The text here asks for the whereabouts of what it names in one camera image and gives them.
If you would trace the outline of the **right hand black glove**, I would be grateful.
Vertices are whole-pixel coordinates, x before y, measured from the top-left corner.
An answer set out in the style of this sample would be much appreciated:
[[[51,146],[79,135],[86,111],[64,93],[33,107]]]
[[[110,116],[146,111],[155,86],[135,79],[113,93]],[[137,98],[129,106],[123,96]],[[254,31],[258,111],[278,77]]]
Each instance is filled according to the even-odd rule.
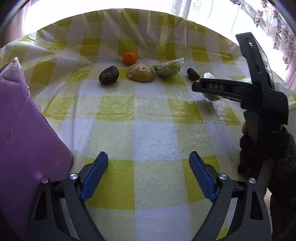
[[[272,240],[295,240],[295,139],[285,127],[269,133],[260,151],[270,163]]]

